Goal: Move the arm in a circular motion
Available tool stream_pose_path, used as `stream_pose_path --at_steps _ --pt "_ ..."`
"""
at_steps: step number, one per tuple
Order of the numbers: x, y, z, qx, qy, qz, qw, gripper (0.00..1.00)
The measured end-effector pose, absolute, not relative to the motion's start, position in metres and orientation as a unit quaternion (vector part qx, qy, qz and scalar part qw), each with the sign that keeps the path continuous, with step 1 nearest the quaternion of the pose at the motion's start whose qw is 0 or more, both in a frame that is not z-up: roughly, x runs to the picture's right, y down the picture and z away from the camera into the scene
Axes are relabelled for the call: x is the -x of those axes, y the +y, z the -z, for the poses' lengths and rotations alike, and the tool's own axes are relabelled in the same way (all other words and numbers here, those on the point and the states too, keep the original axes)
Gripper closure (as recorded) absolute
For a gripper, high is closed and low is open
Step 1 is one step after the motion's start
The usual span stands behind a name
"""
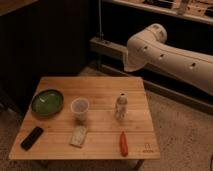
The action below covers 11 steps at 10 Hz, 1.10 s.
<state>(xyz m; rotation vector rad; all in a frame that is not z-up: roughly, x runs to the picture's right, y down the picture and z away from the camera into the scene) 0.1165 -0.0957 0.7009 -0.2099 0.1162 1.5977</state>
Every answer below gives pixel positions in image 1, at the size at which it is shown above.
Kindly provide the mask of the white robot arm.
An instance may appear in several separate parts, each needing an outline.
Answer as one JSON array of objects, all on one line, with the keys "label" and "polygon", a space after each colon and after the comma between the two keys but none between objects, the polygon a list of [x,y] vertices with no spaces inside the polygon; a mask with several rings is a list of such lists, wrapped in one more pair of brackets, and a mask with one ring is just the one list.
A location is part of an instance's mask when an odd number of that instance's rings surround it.
[{"label": "white robot arm", "polygon": [[165,28],[157,23],[131,36],[124,70],[134,72],[149,63],[213,96],[213,56],[168,46],[166,40]]}]

